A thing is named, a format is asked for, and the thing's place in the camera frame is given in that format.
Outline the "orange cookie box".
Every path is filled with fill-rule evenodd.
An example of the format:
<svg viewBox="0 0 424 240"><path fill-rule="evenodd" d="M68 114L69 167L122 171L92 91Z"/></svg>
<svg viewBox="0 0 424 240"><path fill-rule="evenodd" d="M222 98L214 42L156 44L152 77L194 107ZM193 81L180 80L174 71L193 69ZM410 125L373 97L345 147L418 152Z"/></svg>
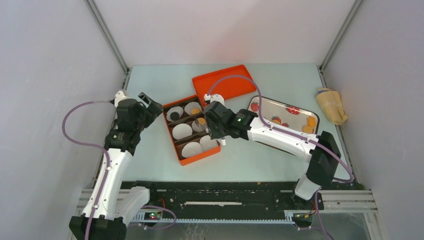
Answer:
<svg viewBox="0 0 424 240"><path fill-rule="evenodd" d="M202 112L200 112L198 114L195 114L195 115L188 115L184 111L183 115L181 116L181 118L179 120L174 121L174 122L168 122L167 121L167 119L166 119L166 113L168 112L168 110L170 108L179 106L179 107L182 107L184 109L184 107L188 103L190 103L190 102L198 102L200 104L201 108L202 108ZM193 133L192 133L191 136L188 136L188 137L183 138L181 140L175 140L173 138L173 136L172 136L172 129L176 125L185 123L185 124L188 124L188 125L190 125L192 127L192 122L195 119L197 119L197 118L204 118L205 119L205 117L203 115L203 110L204 110L204 105L202 105L201 100L199 99L199 97L197 95L192 95L192 96L189 96L189 97L186 97L186 98L177 100L175 102L171 102L171 103L165 104L164 107L163 107L163 114L164 114L166 126L167 126L167 129L168 129L170 138L171 138L171 142L172 142L174 151L175 151L176 156L177 156L177 161L179 162L179 164L181 166L186 166L186 165L192 164L194 162L197 162L199 160L205 159L205 158L207 158L209 156L212 156L214 154L219 153L220 150L221 150L221 146L218 145L218 147L216 147L214 149L211 149L209 151L203 152L201 154L195 155L195 156L190 157L190 158L184 158L184 157L182 157L182 154L181 154L183 147L187 143L190 143L190 142L197 142L197 143L199 143L200 138L203 137L203 136L206 136L207 133L205 131L195 132L193 130Z"/></svg>

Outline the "clear plastic tongs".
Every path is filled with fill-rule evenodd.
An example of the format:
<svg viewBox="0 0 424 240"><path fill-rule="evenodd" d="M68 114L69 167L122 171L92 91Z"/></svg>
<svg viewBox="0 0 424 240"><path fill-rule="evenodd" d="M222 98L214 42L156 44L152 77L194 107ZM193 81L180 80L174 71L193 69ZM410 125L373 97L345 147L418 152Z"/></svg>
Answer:
<svg viewBox="0 0 424 240"><path fill-rule="evenodd" d="M205 130L205 132L207 133L207 135L208 136L210 136L210 131L209 131L209 127L208 127L208 125L207 125L207 128L206 128L206 130ZM218 142L218 145L221 145L221 146L225 146L226 145L226 139L225 139L225 137L222 137L222 138L214 138L215 140L217 140L217 142Z"/></svg>

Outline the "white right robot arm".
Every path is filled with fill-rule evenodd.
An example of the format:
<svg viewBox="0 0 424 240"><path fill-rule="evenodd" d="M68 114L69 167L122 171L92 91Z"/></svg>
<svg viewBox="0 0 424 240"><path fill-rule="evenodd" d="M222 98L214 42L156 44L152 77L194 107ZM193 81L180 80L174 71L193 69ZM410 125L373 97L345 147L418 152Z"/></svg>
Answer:
<svg viewBox="0 0 424 240"><path fill-rule="evenodd" d="M332 184L340 164L340 152L331 133L306 134L265 120L247 109L235 113L218 101L208 104L203 115L211 139L231 137L258 142L292 154L308 164L290 196L295 208L304 209L319 189Z"/></svg>

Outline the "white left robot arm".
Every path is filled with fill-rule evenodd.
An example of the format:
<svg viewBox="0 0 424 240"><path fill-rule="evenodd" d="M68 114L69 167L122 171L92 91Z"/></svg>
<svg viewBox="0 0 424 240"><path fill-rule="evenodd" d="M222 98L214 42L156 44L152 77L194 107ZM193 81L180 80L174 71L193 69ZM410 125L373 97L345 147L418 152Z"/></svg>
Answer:
<svg viewBox="0 0 424 240"><path fill-rule="evenodd" d="M141 207L153 208L158 202L158 194L142 186L131 188L120 203L117 200L124 173L141 140L141 132L163 113L163 106L144 92L132 98L125 90L119 90L109 103L115 107L116 118L104 145L71 138L66 132L66 121L62 122L62 132L69 141L100 149L103 153L92 194L81 215L73 216L69 222L69 229L78 240L123 240Z"/></svg>

